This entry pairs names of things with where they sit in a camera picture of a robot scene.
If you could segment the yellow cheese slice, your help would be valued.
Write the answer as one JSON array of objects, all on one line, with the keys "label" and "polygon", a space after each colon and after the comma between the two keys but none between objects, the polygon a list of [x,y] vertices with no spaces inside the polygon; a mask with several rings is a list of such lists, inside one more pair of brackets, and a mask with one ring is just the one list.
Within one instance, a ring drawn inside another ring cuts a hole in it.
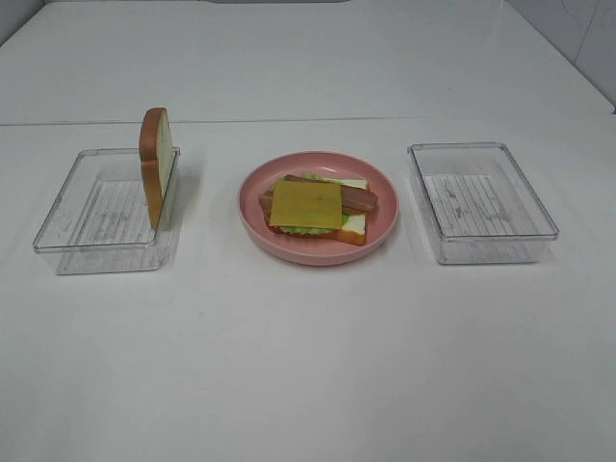
[{"label": "yellow cheese slice", "polygon": [[341,229],[341,186],[327,182],[277,182],[273,189],[269,224]]}]

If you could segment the green lettuce leaf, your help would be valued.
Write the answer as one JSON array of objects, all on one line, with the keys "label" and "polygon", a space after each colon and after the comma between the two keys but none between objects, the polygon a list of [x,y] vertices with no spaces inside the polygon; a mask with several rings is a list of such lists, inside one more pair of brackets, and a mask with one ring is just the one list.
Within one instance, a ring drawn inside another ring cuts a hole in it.
[{"label": "green lettuce leaf", "polygon": [[286,234],[331,234],[343,230],[349,220],[343,183],[314,174],[281,177],[259,201],[267,225]]}]

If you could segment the curved bacon strip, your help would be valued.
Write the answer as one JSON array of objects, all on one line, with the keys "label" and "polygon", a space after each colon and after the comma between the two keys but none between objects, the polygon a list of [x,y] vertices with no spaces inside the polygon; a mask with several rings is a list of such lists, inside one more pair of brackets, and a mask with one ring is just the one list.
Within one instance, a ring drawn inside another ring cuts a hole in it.
[{"label": "curved bacon strip", "polygon": [[270,218],[272,202],[273,202],[273,192],[267,191],[259,195],[258,197],[259,205],[261,207],[262,212],[266,218]]}]

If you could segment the pink round plate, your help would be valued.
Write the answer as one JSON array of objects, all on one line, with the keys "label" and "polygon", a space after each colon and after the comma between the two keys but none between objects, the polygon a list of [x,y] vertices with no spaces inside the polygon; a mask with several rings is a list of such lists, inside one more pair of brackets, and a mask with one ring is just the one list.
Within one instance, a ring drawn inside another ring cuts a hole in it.
[{"label": "pink round plate", "polygon": [[[366,243],[345,244],[323,238],[297,238],[270,231],[258,204],[258,195],[286,174],[314,173],[342,179],[366,179],[378,197],[367,218]],[[333,266],[368,256],[392,236],[399,201],[391,180],[368,162],[342,153],[305,151],[269,160],[251,171],[238,192],[240,218],[251,240],[283,260],[309,266]]]}]

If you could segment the clear plastic fillings tray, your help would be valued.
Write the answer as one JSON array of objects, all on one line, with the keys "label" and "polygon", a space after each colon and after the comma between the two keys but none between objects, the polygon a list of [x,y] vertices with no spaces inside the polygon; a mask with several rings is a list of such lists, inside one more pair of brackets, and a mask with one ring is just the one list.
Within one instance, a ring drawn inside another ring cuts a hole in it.
[{"label": "clear plastic fillings tray", "polygon": [[410,186],[441,265],[539,262],[559,229],[501,142],[407,148]]}]

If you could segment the clear plastic bread tray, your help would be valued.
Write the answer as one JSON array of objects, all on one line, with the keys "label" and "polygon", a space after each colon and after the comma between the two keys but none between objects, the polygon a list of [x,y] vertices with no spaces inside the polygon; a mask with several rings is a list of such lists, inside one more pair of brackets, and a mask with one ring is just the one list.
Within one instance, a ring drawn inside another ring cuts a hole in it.
[{"label": "clear plastic bread tray", "polygon": [[177,248],[181,214],[175,206],[180,149],[159,226],[150,225],[136,148],[80,152],[34,241],[58,275],[157,270]]}]

